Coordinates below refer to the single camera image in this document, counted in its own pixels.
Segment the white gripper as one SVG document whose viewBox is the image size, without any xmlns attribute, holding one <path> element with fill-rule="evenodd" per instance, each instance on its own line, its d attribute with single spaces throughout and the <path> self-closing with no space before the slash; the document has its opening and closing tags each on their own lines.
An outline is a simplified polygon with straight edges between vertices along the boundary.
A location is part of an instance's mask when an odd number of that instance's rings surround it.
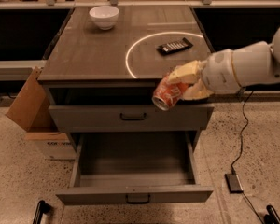
<svg viewBox="0 0 280 224">
<path fill-rule="evenodd" d="M 230 49 L 212 53 L 203 63 L 192 61 L 178 66 L 169 74 L 170 84 L 193 84 L 185 90 L 182 96 L 184 100 L 202 100 L 213 93 L 235 94 L 241 89 L 233 71 Z"/>
</svg>

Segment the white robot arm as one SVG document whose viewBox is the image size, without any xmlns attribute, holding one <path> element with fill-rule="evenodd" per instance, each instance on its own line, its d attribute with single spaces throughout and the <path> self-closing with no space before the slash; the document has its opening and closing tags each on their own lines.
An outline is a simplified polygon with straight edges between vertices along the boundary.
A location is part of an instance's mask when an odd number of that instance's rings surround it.
<svg viewBox="0 0 280 224">
<path fill-rule="evenodd" d="M 235 94 L 258 84 L 280 83 L 280 27 L 271 44 L 265 41 L 236 49 L 212 53 L 204 61 L 177 67 L 170 84 L 185 83 L 184 100 L 200 100 L 212 94 Z"/>
</svg>

